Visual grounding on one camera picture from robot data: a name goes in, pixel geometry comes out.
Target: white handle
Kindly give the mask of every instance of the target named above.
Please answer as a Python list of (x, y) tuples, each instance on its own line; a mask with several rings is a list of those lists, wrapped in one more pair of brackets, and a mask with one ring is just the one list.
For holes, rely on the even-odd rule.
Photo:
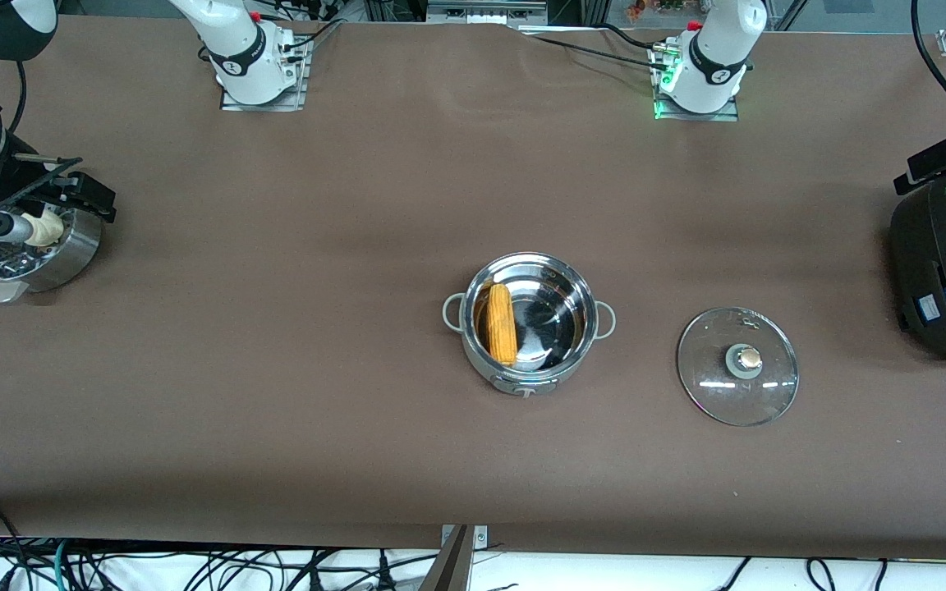
[(450, 328), (451, 330), (454, 330), (454, 332), (458, 332), (459, 334), (462, 334), (462, 329), (459, 328), (458, 326), (451, 324), (450, 319), (448, 319), (448, 308), (451, 306), (451, 303), (454, 302), (454, 300), (461, 300), (463, 296), (465, 296), (465, 293), (455, 293), (455, 295), (451, 295), (449, 296), (449, 298), (443, 301), (443, 311), (442, 311), (443, 324), (447, 324), (448, 328)]
[(597, 307), (604, 308), (605, 310), (608, 311), (609, 314), (612, 315), (612, 328), (609, 328), (608, 332), (606, 332), (605, 334), (601, 334), (599, 332), (600, 323), (598, 323), (597, 325), (598, 333), (594, 335), (594, 341), (603, 341), (604, 339), (608, 339), (608, 337), (611, 337), (612, 333), (615, 332), (615, 323), (617, 322), (615, 319), (615, 309), (612, 306), (608, 306), (608, 304), (605, 304), (604, 302), (596, 302), (596, 304), (597, 304)]

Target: table surface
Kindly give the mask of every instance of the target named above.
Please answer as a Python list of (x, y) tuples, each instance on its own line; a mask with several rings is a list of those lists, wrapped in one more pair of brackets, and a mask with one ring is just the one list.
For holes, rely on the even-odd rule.
[[(946, 362), (898, 331), (884, 257), (891, 178), (946, 137), (909, 37), (766, 34), (736, 124), (657, 121), (637, 67), (502, 26), (345, 24), (289, 115), (217, 111), (198, 47), (184, 21), (63, 18), (27, 68), (19, 134), (120, 213), (78, 279), (0, 307), (22, 534), (946, 555)], [(619, 317), (534, 400), (439, 317), (515, 250)], [(732, 305), (798, 353), (769, 426), (677, 377), (687, 322)]]

